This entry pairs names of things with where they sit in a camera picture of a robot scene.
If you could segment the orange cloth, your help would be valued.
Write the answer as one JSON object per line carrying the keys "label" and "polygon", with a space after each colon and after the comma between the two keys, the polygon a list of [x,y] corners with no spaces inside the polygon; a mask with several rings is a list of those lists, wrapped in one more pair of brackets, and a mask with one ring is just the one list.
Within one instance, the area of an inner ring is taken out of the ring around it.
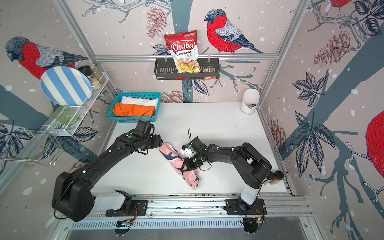
{"label": "orange cloth", "polygon": [[156,114],[155,107],[141,106],[122,103],[115,104],[113,113],[116,117],[141,117],[141,116],[154,116]]}

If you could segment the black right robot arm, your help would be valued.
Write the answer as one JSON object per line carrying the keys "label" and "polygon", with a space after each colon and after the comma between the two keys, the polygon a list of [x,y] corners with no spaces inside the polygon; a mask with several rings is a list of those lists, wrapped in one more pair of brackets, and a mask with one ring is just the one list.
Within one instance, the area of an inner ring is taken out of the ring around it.
{"label": "black right robot arm", "polygon": [[237,147],[220,147],[215,144],[206,145],[195,137],[182,146],[181,154],[185,157],[183,172],[200,169],[203,163],[233,165],[245,183],[240,203],[247,208],[255,204],[264,181],[273,174],[270,162],[249,143]]}

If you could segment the white shorts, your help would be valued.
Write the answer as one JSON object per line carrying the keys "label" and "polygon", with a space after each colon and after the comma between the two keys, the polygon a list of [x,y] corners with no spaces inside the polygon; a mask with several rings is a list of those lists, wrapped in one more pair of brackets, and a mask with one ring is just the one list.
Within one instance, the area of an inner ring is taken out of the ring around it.
{"label": "white shorts", "polygon": [[145,106],[145,107],[157,107],[159,102],[159,99],[156,98],[154,100],[148,100],[148,99],[137,99],[137,98],[131,98],[131,97],[122,97],[121,103],[124,105],[139,105],[139,106]]}

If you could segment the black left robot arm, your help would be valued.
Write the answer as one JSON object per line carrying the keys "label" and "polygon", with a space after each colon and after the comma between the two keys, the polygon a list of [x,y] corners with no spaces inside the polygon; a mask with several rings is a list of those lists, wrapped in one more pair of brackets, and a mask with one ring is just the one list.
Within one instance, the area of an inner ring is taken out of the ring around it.
{"label": "black left robot arm", "polygon": [[155,135],[155,126],[138,121],[136,128],[123,133],[96,159],[72,173],[63,172],[54,187],[52,208],[67,218],[79,222],[95,206],[97,197],[91,192],[95,184],[118,162],[133,153],[147,155],[151,149],[163,144],[160,135]]}

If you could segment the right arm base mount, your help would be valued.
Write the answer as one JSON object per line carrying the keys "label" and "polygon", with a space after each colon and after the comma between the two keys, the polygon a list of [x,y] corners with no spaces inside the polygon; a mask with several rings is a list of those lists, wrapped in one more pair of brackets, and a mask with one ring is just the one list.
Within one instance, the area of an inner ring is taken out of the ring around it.
{"label": "right arm base mount", "polygon": [[241,198],[226,199],[226,205],[223,209],[227,215],[266,215],[267,210],[263,199],[257,198],[252,205],[248,205]]}

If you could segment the pink patterned cloth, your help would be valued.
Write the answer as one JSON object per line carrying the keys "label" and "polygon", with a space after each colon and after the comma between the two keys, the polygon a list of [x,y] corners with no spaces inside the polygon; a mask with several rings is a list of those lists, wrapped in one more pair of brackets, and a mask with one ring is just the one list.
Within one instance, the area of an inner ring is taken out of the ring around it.
{"label": "pink patterned cloth", "polygon": [[180,175],[193,190],[196,190],[201,181],[200,171],[199,170],[187,171],[187,167],[184,166],[184,159],[169,144],[163,144],[159,148],[159,151],[168,160],[168,162],[175,169],[178,175]]}

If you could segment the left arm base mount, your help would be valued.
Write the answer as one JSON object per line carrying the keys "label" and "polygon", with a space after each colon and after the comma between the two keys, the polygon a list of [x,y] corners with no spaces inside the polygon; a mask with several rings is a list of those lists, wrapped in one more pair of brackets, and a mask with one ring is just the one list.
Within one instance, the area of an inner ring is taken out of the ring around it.
{"label": "left arm base mount", "polygon": [[106,211],[106,217],[144,217],[148,209],[148,200],[133,200],[133,196],[122,191],[115,190],[120,197],[124,197],[119,209]]}

